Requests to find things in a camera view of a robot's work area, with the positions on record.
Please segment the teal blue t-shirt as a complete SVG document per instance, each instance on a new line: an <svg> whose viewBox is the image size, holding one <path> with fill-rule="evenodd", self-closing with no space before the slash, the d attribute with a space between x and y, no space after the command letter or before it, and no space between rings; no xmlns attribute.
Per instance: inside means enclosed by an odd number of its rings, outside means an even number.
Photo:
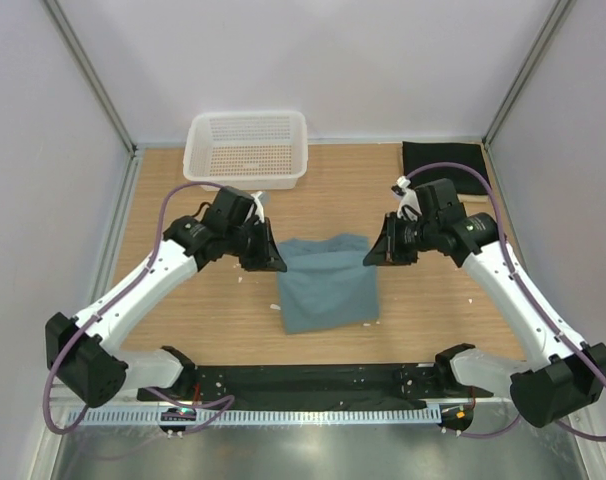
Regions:
<svg viewBox="0 0 606 480"><path fill-rule="evenodd" d="M287 271L277 275L288 334L328 330L379 319L377 270L362 264L368 239L343 233L327 240L290 239L278 245Z"/></svg>

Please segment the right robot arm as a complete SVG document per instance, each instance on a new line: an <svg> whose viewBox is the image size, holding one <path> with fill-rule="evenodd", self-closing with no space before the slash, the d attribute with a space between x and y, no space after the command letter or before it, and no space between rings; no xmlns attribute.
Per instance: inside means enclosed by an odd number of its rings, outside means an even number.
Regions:
<svg viewBox="0 0 606 480"><path fill-rule="evenodd" d="M401 177L392 188L396 211L363 263L405 266L437 251L464 270L491 298L525 358L512 361L461 344L437 355L435 387L455 396L467 386L509 398L521 417L544 427L595 403L606 379L606 345L590 345L544 298L519 265L492 215L470 215L454 184L440 179L414 187Z"/></svg>

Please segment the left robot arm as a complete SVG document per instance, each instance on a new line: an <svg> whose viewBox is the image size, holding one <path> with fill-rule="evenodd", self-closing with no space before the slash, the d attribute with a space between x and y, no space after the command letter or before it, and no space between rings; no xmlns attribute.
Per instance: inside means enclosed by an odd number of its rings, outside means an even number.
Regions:
<svg viewBox="0 0 606 480"><path fill-rule="evenodd" d="M147 388L175 400L190 398L198 375L185 354L170 346L147 353L121 346L164 297L224 256L237 258L248 272L286 271L264 197L223 186L197 214L159 223L151 253L115 287L72 317L57 313L48 320L50 372L89 408Z"/></svg>

